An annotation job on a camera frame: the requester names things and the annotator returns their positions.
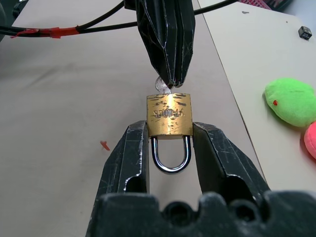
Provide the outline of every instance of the brass padlock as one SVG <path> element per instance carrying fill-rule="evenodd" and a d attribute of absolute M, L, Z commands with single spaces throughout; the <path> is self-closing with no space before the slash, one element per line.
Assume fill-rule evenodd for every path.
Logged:
<path fill-rule="evenodd" d="M 191 159 L 190 136 L 193 135 L 191 98 L 189 94 L 158 94 L 147 96 L 147 127 L 152 140 L 152 154 L 157 168 L 168 174 L 182 171 Z M 164 166 L 158 157 L 158 141 L 183 137 L 184 159 L 175 168 Z"/>

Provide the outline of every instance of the table surface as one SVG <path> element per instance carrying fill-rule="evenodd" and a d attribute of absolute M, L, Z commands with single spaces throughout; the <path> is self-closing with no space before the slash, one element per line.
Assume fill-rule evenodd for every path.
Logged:
<path fill-rule="evenodd" d="M 15 26 L 71 27 L 119 0 L 32 0 Z M 134 21 L 122 9 L 102 25 Z M 110 152 L 129 124 L 146 119 L 157 73 L 136 27 L 61 39 L 5 37 L 0 43 L 0 236 L 83 236 Z M 260 169 L 224 69 L 202 15 L 183 87 L 193 120 L 214 124 Z M 166 165 L 182 159 L 181 140 L 159 143 Z M 150 192 L 163 208 L 201 191 L 195 157 L 181 174 L 161 174 L 150 159 Z"/>
<path fill-rule="evenodd" d="M 201 7 L 215 2 L 199 0 Z M 316 88 L 315 37 L 299 38 L 303 23 L 295 16 L 239 2 L 204 16 L 270 188 L 316 191 L 316 162 L 302 140 L 306 129 L 281 121 L 263 96 L 277 78 Z"/>

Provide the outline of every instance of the padlock body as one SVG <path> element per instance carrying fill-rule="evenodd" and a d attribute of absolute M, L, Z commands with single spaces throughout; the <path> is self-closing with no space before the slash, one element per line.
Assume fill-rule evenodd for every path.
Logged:
<path fill-rule="evenodd" d="M 189 94 L 147 96 L 147 127 L 150 137 L 193 135 Z"/>

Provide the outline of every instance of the pink basket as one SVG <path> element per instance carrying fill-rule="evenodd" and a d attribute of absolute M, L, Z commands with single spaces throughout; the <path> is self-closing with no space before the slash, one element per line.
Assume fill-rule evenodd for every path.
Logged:
<path fill-rule="evenodd" d="M 263 0 L 240 0 L 240 2 L 271 10 Z"/>

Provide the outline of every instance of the red tape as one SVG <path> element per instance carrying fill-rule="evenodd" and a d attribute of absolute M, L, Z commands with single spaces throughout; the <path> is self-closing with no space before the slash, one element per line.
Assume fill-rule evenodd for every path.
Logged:
<path fill-rule="evenodd" d="M 39 30 L 38 29 L 26 29 L 24 31 L 21 31 L 17 33 L 15 36 L 10 36 L 11 39 L 18 37 L 20 34 L 32 34 L 32 33 L 37 33 Z"/>
<path fill-rule="evenodd" d="M 108 145 L 107 145 L 107 142 L 106 142 L 106 141 L 100 141 L 100 143 L 101 143 L 102 147 L 104 147 L 104 148 L 105 148 L 105 150 L 107 150 L 107 151 L 109 151 L 109 150 L 110 150 L 110 148 L 108 147 Z"/>
<path fill-rule="evenodd" d="M 43 34 L 49 34 L 51 38 L 54 39 L 60 39 L 62 36 L 73 36 L 73 35 L 78 35 L 79 32 L 76 30 L 75 27 L 70 27 L 70 28 L 50 28 L 50 29 L 40 29 L 40 33 Z"/>
<path fill-rule="evenodd" d="M 61 29 L 59 27 L 55 27 L 50 29 L 26 29 L 24 31 L 17 33 L 15 36 L 11 36 L 11 38 L 18 37 L 21 34 L 33 34 L 37 32 L 41 34 L 48 34 L 51 38 L 54 39 L 60 39 L 62 36 L 73 36 L 79 34 L 75 27 Z"/>

